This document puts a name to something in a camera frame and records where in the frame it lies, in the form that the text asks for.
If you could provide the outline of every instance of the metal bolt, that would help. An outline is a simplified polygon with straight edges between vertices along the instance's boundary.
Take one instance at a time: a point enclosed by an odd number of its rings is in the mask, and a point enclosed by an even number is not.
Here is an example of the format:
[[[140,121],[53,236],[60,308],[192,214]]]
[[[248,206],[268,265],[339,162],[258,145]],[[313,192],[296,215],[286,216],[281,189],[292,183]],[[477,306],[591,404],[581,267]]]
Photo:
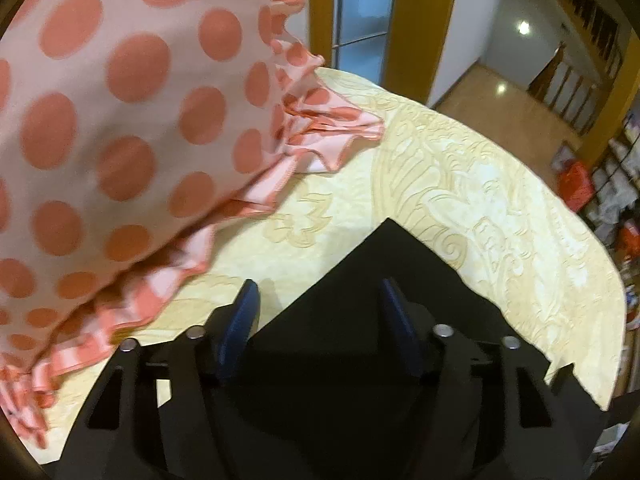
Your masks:
[[[205,335],[205,330],[202,325],[194,325],[187,329],[187,337],[189,339],[200,339]]]
[[[453,328],[449,325],[439,324],[433,327],[433,333],[440,337],[451,337],[453,335]]]
[[[136,346],[138,346],[138,342],[132,337],[127,337],[120,343],[120,350],[123,352],[131,352]]]
[[[517,350],[520,348],[520,340],[513,335],[507,335],[502,338],[502,344],[509,350]]]

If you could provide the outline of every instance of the door frame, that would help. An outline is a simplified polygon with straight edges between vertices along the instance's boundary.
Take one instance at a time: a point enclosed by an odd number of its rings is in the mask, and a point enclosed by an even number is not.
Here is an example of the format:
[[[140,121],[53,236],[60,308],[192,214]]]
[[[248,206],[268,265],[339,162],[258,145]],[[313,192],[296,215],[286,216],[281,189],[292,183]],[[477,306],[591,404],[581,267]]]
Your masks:
[[[426,103],[440,64],[455,0],[394,0],[382,86]],[[311,51],[331,65],[334,0],[309,0]]]

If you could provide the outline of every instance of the brown floor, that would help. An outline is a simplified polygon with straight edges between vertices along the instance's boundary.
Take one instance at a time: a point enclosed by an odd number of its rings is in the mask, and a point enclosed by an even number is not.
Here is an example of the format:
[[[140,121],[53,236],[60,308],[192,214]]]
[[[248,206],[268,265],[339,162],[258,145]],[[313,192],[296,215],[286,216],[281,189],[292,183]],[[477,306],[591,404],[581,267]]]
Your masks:
[[[500,93],[499,85],[505,85]],[[574,129],[517,86],[474,66],[436,108],[483,134],[529,166],[555,192],[550,163],[563,140],[577,149]]]

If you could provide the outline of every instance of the round table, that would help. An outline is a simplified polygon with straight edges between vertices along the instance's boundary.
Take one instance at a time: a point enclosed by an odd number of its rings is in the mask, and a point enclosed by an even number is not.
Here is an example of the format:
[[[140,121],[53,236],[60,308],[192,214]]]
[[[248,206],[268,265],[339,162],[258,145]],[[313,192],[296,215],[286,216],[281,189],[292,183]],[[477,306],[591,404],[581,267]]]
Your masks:
[[[575,363],[580,382],[606,409],[625,300],[595,236],[528,168],[463,124],[357,76],[318,73],[385,119],[382,143],[355,153],[337,174],[295,177],[274,214],[224,229],[209,271],[184,286],[153,323],[119,337],[142,344],[173,339],[230,303],[245,278],[260,286],[263,326],[391,217],[546,354],[547,379]],[[49,448],[28,444],[41,463],[59,458],[103,366],[65,378],[46,411]]]

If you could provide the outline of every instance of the ruffled trim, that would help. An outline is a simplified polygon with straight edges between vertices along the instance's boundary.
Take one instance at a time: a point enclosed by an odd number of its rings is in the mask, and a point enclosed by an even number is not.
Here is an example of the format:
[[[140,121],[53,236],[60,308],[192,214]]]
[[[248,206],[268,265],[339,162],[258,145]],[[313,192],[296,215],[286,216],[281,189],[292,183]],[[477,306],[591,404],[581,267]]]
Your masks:
[[[337,171],[354,140],[382,137],[382,120],[324,86],[315,76],[324,59],[313,56],[286,31],[286,19],[304,6],[304,0],[271,0],[271,47],[285,95],[284,122],[274,135],[273,151],[282,149],[283,155],[231,200],[75,310],[54,330],[49,347],[30,372],[11,362],[0,363],[0,406],[20,437],[46,446],[42,409],[55,402],[58,378],[111,355],[117,331],[154,320],[184,280],[209,268],[217,229],[273,212],[295,172]]]

